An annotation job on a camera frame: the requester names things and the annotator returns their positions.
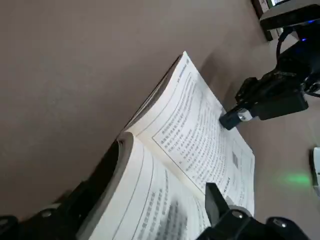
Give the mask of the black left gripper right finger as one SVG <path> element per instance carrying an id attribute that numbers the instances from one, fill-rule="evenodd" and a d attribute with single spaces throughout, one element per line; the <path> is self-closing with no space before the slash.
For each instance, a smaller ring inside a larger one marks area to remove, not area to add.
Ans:
<path id="1" fill-rule="evenodd" d="M 308 240 L 305 232 L 292 220 L 269 217 L 261 223 L 242 209 L 230 208 L 215 183 L 206 183 L 205 211 L 210 226 L 201 240 Z"/>

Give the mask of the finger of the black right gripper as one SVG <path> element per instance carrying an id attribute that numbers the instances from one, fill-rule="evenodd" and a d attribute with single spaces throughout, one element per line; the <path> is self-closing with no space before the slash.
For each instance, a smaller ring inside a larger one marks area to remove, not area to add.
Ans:
<path id="1" fill-rule="evenodd" d="M 248 77 L 236 96 L 236 108 L 252 108 L 255 104 L 280 103 L 287 107 L 304 107 L 303 71 L 270 71 L 261 79 Z"/>
<path id="2" fill-rule="evenodd" d="M 238 103 L 219 118 L 221 125 L 232 130 L 242 122 L 254 118 L 261 121 L 282 117 L 308 109 L 308 102 L 301 92 L 284 93 L 265 99 L 250 99 Z"/>

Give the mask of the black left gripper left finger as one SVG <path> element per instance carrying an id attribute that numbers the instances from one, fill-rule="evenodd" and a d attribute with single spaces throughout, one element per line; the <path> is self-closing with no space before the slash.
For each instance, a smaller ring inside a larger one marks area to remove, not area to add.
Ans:
<path id="1" fill-rule="evenodd" d="M 73 191 L 60 196 L 51 205 L 19 220 L 14 215 L 0 217 L 2 240 L 76 240 L 90 211 L 100 198 L 92 182 L 83 181 Z"/>

